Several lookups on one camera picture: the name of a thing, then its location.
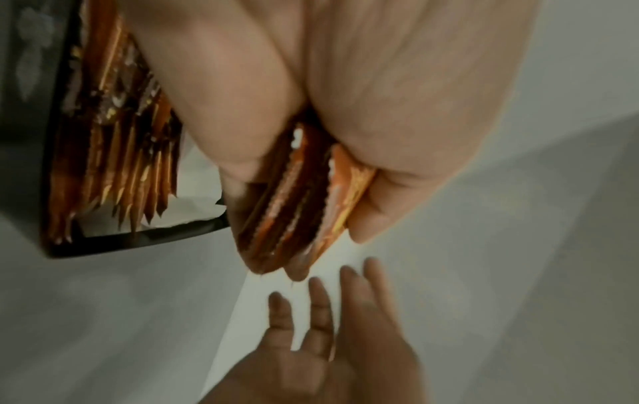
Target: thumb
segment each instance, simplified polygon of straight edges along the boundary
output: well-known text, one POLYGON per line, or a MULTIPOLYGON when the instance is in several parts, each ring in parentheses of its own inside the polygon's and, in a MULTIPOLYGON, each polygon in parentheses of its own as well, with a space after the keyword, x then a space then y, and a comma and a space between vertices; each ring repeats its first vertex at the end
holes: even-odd
POLYGON ((376 237, 428 200, 447 179, 379 172, 348 218, 351 238, 364 243, 376 237))
POLYGON ((341 271, 341 329, 337 352, 353 367, 364 403, 425 403, 419 362, 377 306, 369 282, 341 271))

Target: adult hand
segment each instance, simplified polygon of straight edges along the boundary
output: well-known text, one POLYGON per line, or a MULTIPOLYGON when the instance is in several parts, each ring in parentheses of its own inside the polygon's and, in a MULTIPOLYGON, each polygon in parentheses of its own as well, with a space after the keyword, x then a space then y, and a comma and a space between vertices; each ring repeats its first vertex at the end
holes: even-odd
POLYGON ((364 242, 476 153, 538 0, 129 0, 169 99, 222 172, 235 235, 288 119, 310 102, 379 175, 348 222, 364 242))
POLYGON ((201 404, 426 403, 419 362, 399 329, 389 284, 376 260, 363 277, 341 271, 341 325, 335 357, 330 300, 309 282, 311 328, 292 351, 291 305, 269 297, 269 322, 258 348, 239 362, 201 404))

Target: white paper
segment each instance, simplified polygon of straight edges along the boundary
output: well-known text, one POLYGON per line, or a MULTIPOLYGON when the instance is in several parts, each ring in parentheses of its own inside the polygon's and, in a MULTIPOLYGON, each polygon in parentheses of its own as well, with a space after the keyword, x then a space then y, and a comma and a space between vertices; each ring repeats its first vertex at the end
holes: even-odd
MULTIPOLYGON (((204 156, 188 133, 184 133, 180 149, 177 194, 177 198, 173 195, 169 197, 168 208, 162 217, 156 214, 150 224, 146 223, 146 218, 142 219, 138 231, 209 220, 219 217, 226 210, 225 206, 216 205, 222 197, 218 168, 204 156)), ((118 218, 112 217, 112 211, 112 203, 107 202, 98 210, 79 218, 85 237, 130 233, 129 218, 118 229, 118 218)))

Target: black container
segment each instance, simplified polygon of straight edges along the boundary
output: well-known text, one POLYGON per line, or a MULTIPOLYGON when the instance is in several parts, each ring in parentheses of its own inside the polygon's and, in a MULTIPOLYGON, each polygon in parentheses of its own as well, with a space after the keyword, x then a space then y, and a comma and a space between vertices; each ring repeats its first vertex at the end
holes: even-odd
POLYGON ((75 236, 72 244, 59 246, 45 236, 53 141, 69 77, 68 38, 77 29, 79 4, 40 0, 3 6, 9 10, 3 17, 8 23, 0 21, 0 214, 55 258, 151 246, 227 228, 223 214, 134 236, 75 236))

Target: orange packaging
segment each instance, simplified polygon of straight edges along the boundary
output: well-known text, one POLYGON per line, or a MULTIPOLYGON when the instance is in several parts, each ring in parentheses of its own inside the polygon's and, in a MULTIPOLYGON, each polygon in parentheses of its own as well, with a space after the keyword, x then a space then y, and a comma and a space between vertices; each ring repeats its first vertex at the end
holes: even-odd
POLYGON ((312 121, 283 135, 288 153, 276 158, 275 175, 240 232, 240 252, 256 273, 284 267, 291 280, 306 279, 375 176, 312 121))

